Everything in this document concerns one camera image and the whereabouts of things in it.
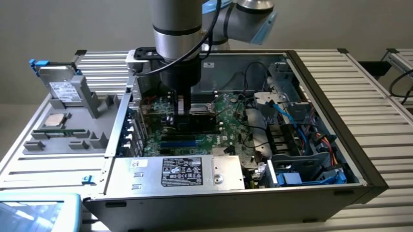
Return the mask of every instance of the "white label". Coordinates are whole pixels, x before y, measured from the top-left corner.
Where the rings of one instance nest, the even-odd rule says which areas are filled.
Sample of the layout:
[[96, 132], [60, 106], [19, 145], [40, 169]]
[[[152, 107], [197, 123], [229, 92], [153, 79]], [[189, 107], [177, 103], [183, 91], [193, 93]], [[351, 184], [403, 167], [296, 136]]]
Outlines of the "white label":
[[146, 159], [133, 159], [130, 161], [130, 168], [142, 168], [148, 166], [148, 160]]
[[74, 87], [68, 82], [50, 82], [50, 87], [61, 102], [80, 102]]
[[215, 68], [215, 63], [205, 63], [204, 62], [204, 68]]

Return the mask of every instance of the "sticker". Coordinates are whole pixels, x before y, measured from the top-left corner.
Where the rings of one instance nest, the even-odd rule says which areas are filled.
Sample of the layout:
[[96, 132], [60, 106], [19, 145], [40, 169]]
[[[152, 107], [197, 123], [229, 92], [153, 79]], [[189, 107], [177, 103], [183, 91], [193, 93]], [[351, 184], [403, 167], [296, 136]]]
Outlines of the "sticker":
[[148, 160], [146, 159], [133, 159], [130, 161], [130, 168], [142, 168], [148, 166]]
[[162, 159], [160, 183], [162, 187], [203, 185], [200, 157]]
[[204, 62], [204, 68], [213, 68], [215, 67], [215, 63], [205, 63]]
[[76, 89], [69, 82], [50, 82], [49, 84], [61, 102], [81, 102]]

